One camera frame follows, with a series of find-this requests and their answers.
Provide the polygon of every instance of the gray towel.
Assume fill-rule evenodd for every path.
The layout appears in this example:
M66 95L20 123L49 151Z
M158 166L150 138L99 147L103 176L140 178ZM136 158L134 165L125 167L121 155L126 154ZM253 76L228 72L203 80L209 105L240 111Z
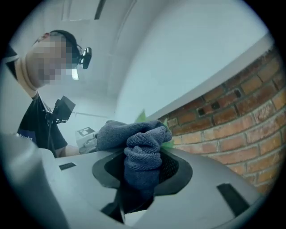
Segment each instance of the gray towel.
M111 148L126 147L127 139L136 133L145 133L157 127L164 126L159 120L125 124L117 121L107 121L97 134L97 151ZM166 128L166 137L172 137Z
M171 139L171 132L159 120L133 124L108 121L98 132L97 147L107 150L127 146L124 178L147 200L159 184L160 147Z

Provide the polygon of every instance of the person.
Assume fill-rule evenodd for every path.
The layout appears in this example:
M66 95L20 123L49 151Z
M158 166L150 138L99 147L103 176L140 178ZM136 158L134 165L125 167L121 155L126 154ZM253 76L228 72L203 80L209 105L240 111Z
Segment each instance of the person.
M39 148L52 151L55 157L78 155L77 147L70 146L56 124L49 125L38 89L60 80L62 73L76 70L81 50L75 37L64 30L54 30L39 37L23 57L8 45L3 57L17 82L32 98L18 129L18 135L33 141Z

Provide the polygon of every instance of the gray plastic surface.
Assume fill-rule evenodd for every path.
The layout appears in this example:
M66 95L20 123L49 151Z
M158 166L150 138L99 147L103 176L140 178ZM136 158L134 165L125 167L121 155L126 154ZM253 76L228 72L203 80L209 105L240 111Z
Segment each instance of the gray plastic surface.
M104 206L113 202L116 190L103 187L92 174L92 166L96 161L118 150L54 159L52 152L46 149L34 147L14 150L16 149L33 152L37 150L37 155L40 156L37 161L42 160L45 171L42 179L48 180L70 228L129 228L100 212ZM189 184L177 194L156 196L134 228L234 228L253 214L261 195L242 177L210 158L177 149L169 149L168 152L188 161L192 166L193 176ZM21 158L21 155L16 154L15 157ZM70 162L76 166L66 170L59 169L59 165ZM217 190L217 186L222 183L230 183L250 205L256 204L235 218Z
M45 177L37 146L26 138L0 135L1 162L24 208L50 229L68 229L64 213Z

